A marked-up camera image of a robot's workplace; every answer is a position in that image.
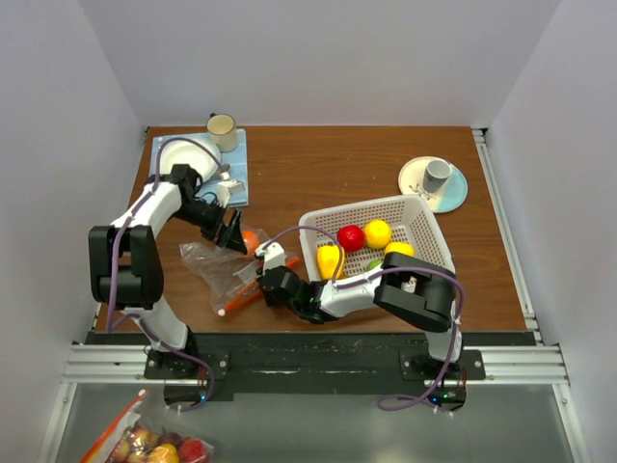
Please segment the fake orange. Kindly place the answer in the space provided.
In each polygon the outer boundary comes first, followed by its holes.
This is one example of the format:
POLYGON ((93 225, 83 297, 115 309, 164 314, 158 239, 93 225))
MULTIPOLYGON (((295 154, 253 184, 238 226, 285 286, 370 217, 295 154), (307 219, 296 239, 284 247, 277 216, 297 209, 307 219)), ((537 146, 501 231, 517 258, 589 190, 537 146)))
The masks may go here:
POLYGON ((247 256, 251 257, 255 254, 256 249, 261 244, 259 236, 256 232, 250 230, 243 230, 242 237, 247 249, 247 256))

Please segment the clear zip top bag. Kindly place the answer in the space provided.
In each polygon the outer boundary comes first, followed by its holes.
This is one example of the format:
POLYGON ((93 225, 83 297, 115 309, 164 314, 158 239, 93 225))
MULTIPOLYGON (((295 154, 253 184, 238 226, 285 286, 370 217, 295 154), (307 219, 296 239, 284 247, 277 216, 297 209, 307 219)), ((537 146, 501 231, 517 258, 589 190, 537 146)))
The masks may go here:
MULTIPOLYGON (((262 229, 242 226, 241 230, 256 232, 261 244, 270 239, 262 229)), ((256 281, 258 265, 255 255, 248 257, 199 242, 180 244, 179 252, 184 265, 208 284, 210 307, 219 317, 225 317, 263 296, 256 281)))

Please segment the fake yellow pepper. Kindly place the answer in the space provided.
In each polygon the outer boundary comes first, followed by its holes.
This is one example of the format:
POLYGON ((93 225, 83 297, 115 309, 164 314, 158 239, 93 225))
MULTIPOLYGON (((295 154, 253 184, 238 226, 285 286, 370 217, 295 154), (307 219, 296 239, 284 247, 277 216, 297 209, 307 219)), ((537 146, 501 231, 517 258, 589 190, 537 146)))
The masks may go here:
POLYGON ((334 244, 321 246, 317 249, 316 262, 322 280, 330 280, 333 275, 339 279, 344 267, 345 252, 334 244))

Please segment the fake red apple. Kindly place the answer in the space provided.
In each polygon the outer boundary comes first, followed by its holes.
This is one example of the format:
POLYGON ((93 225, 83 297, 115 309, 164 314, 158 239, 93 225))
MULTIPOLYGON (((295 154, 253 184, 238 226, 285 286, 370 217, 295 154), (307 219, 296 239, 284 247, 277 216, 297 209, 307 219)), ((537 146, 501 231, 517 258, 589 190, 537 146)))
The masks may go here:
POLYGON ((357 225, 348 225, 338 230, 336 234, 338 243, 346 253, 354 253, 363 248, 365 236, 363 230, 357 225))

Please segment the fake yellow lemon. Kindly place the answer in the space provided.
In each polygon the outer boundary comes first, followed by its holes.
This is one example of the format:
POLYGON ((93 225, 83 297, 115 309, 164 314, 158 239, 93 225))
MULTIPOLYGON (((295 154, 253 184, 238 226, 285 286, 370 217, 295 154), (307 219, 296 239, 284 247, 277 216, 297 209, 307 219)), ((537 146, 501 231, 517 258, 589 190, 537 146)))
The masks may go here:
POLYGON ((392 229, 388 222, 376 219, 368 222, 364 228, 365 245, 370 249, 386 248, 392 238, 392 229))

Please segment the fake yellow pear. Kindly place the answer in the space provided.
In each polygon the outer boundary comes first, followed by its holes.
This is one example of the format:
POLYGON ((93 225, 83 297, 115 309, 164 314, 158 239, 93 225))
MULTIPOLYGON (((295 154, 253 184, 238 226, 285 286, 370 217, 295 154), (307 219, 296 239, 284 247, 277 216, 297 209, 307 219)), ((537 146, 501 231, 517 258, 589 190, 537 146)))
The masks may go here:
POLYGON ((404 256, 413 257, 416 252, 414 247, 407 242, 392 241, 386 246, 384 250, 385 255, 391 253, 398 253, 404 256))

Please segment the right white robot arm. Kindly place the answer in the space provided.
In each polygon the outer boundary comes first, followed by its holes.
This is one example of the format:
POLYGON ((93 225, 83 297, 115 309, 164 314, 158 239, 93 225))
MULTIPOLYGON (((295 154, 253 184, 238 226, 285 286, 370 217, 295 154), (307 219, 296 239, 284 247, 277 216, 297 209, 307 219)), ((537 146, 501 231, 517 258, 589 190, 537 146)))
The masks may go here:
POLYGON ((267 306, 286 307, 313 324, 377 307, 425 333, 436 376, 449 379, 463 368, 459 323, 465 293, 453 272, 393 252, 354 277, 307 282, 283 263, 285 252, 278 244, 260 247, 256 258, 256 280, 267 306))

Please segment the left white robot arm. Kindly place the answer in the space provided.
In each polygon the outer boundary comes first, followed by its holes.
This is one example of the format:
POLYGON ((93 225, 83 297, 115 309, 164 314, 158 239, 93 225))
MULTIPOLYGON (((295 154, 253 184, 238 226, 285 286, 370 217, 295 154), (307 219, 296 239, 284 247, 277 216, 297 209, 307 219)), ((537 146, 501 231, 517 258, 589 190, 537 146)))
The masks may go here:
POLYGON ((200 229, 201 236, 242 255, 241 212, 224 222, 227 208, 220 201, 197 198, 201 175, 187 164, 175 164, 168 174, 148 178, 139 198, 107 226, 88 234, 91 291, 108 307, 106 329, 115 330, 113 312, 130 318, 147 336, 156 368, 176 378, 195 377, 206 366, 191 329, 166 301, 164 271, 156 237, 172 218, 200 229))

